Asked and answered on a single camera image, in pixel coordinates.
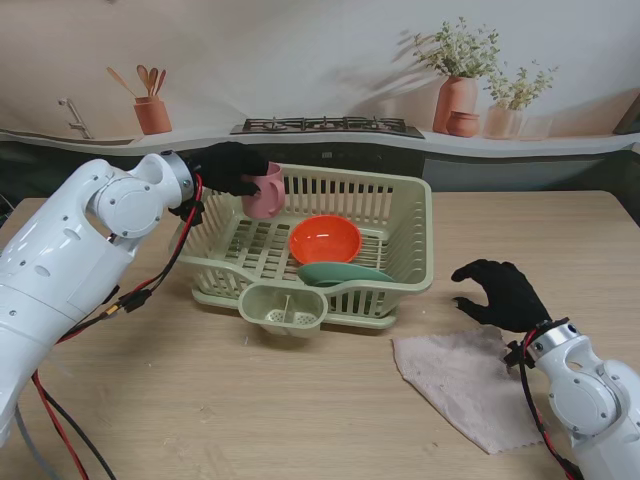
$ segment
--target pink cloth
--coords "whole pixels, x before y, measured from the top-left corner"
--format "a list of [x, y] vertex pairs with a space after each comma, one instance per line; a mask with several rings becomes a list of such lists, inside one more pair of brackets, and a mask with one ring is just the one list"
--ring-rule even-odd
[[541, 441], [518, 375], [507, 372], [500, 330], [393, 341], [403, 378], [487, 453]]

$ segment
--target black glove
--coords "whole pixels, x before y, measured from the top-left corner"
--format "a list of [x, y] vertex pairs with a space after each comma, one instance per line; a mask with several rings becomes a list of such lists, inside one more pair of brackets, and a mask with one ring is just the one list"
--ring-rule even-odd
[[194, 153], [187, 166], [200, 174], [205, 187], [239, 196], [260, 191], [255, 183], [243, 182], [242, 175], [266, 175], [269, 161], [242, 143], [224, 142]]
[[536, 325], [551, 320], [527, 277], [513, 263], [476, 260], [451, 275], [454, 282], [467, 278], [482, 286], [489, 305], [483, 307], [464, 297], [454, 300], [458, 302], [458, 309], [480, 324], [495, 325], [512, 332], [528, 332]]

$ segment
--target white wall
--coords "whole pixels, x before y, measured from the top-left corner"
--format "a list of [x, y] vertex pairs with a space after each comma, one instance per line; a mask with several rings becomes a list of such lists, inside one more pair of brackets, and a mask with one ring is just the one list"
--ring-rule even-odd
[[[529, 109], [554, 113], [557, 135], [610, 133], [640, 85], [637, 0], [2, 0], [0, 128], [75, 136], [68, 96], [95, 136], [139, 134], [105, 71], [142, 94], [138, 63], [168, 70], [174, 130], [348, 113], [430, 128], [442, 80], [413, 65], [410, 38], [458, 15], [496, 27], [514, 69], [560, 65]], [[478, 113], [490, 104], [482, 92]]]

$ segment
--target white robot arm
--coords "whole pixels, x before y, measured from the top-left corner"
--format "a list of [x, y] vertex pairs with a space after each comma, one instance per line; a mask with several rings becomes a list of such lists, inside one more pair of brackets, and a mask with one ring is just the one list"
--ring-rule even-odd
[[[194, 194], [178, 155], [145, 156], [129, 172], [81, 166], [0, 256], [0, 447], [18, 396], [55, 343], [107, 299], [166, 207]], [[113, 235], [103, 237], [87, 214]]]
[[640, 377], [616, 360], [600, 360], [570, 323], [528, 348], [551, 382], [549, 401], [567, 429], [585, 480], [640, 478]]

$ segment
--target wooden table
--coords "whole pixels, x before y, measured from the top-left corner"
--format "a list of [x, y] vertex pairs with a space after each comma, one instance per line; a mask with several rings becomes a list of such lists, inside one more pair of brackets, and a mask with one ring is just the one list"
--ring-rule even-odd
[[[40, 204], [20, 204], [0, 245]], [[482, 301], [481, 291], [454, 284], [451, 272], [477, 258], [508, 259], [600, 356], [640, 371], [640, 231], [599, 192], [439, 193], [434, 216], [433, 287], [406, 300], [389, 331], [332, 327], [307, 343], [271, 337], [237, 314], [196, 304], [177, 270], [144, 308], [56, 347], [42, 381], [121, 480], [560, 480], [541, 445], [489, 456], [467, 441], [402, 380], [390, 340], [474, 328], [451, 298]], [[163, 219], [123, 288], [161, 268], [176, 225]], [[532, 376], [552, 418], [546, 379]], [[78, 478], [31, 385], [21, 407], [46, 458]], [[106, 478], [73, 438], [91, 478]], [[0, 478], [45, 478], [16, 428], [0, 451]]]

